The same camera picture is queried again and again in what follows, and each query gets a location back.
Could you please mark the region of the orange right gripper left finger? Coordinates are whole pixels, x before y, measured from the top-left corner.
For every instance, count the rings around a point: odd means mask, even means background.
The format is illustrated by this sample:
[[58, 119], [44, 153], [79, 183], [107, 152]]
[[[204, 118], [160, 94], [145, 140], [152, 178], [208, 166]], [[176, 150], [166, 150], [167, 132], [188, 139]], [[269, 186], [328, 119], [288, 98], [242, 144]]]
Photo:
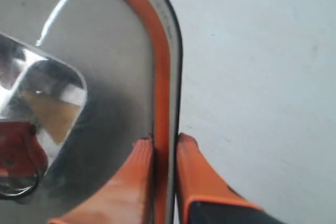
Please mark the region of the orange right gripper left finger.
[[94, 195], [48, 223], [150, 223], [154, 148], [139, 139], [116, 174]]

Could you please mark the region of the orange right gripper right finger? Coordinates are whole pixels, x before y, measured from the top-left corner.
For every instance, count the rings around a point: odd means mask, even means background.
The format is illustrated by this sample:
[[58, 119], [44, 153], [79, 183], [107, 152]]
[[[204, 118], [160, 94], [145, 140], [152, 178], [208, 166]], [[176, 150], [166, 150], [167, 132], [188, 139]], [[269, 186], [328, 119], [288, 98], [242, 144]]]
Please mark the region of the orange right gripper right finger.
[[184, 133], [176, 146], [176, 194], [180, 223], [280, 223], [236, 193]]

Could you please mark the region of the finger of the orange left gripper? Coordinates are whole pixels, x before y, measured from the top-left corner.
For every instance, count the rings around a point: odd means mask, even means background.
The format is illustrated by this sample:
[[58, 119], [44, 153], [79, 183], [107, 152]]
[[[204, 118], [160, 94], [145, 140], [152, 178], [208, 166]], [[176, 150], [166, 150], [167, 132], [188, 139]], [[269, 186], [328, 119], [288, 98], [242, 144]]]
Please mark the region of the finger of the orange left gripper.
[[1, 176], [43, 175], [48, 158], [30, 122], [1, 121]]

